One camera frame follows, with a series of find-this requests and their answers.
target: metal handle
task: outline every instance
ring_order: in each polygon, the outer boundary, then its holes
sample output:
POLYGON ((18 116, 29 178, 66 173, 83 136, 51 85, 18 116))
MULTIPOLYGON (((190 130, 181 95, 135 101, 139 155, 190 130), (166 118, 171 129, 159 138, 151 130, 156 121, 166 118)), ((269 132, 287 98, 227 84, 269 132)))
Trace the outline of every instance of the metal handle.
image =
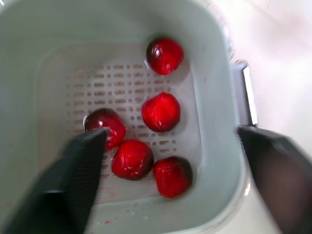
POLYGON ((258 118, 254 103, 254 92, 249 65, 244 60, 233 66, 235 91, 239 111, 240 125, 257 126, 258 118))

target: white basket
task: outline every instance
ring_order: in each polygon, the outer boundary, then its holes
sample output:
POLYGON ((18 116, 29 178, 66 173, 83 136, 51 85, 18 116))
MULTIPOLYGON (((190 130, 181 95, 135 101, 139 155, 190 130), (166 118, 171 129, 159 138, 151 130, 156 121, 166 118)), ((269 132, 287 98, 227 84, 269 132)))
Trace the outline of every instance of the white basket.
POLYGON ((152 175, 127 181, 112 175, 105 154, 88 232, 167 233, 213 230, 244 187, 245 164, 235 135, 237 114, 229 54, 215 19, 197 1, 23 0, 0 20, 0 221, 64 143, 83 132, 98 108, 116 110, 127 138, 150 145, 159 158, 187 158, 194 187, 159 196, 152 175), (182 45, 185 60, 169 76, 148 69, 147 43, 156 34, 182 45), (182 109, 180 123, 158 134, 140 107, 166 91, 182 109))

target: shiny fruit skin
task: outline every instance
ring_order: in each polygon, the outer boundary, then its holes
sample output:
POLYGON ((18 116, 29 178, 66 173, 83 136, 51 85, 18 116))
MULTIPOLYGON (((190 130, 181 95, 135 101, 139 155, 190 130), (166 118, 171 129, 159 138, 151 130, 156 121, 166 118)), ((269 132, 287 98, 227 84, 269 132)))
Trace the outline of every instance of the shiny fruit skin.
POLYGON ((154 155, 150 147, 139 140, 125 140, 112 160, 112 172, 124 179, 140 180, 153 168, 154 155))
POLYGON ((106 151, 118 146, 126 136, 125 126, 118 114, 112 109, 98 109, 92 112, 84 123, 84 130, 86 132, 103 127, 110 128, 106 139, 106 151))
POLYGON ((172 130, 180 121, 181 107, 177 99, 168 93, 160 93, 142 105, 142 119, 155 132, 172 130))
POLYGON ((181 46, 170 38, 152 41, 146 50, 150 67, 160 75, 168 75, 178 68, 184 59, 181 46))
POLYGON ((167 198, 176 198, 192 186, 193 171, 188 160, 171 156, 157 161, 153 166, 159 193, 167 198))

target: perforated base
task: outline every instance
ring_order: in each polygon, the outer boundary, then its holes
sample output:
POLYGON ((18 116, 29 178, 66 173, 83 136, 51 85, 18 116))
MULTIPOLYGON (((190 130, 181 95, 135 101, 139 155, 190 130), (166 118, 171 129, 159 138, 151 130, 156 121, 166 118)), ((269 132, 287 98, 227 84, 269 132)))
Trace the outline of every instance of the perforated base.
MULTIPOLYGON (((155 160, 182 156, 197 171, 202 152, 189 64, 184 60, 177 71, 161 77, 144 60, 141 44, 93 44, 67 47, 45 61, 39 73, 41 170, 64 141, 84 131, 86 115, 105 107, 119 114, 127 126, 127 139, 139 139, 151 147, 155 160), (144 125, 141 106, 162 91, 178 99, 182 114, 172 131, 158 134, 144 125)), ((141 181, 115 177, 110 168, 113 155, 111 151, 104 156, 97 203, 159 195, 151 173, 141 181)))

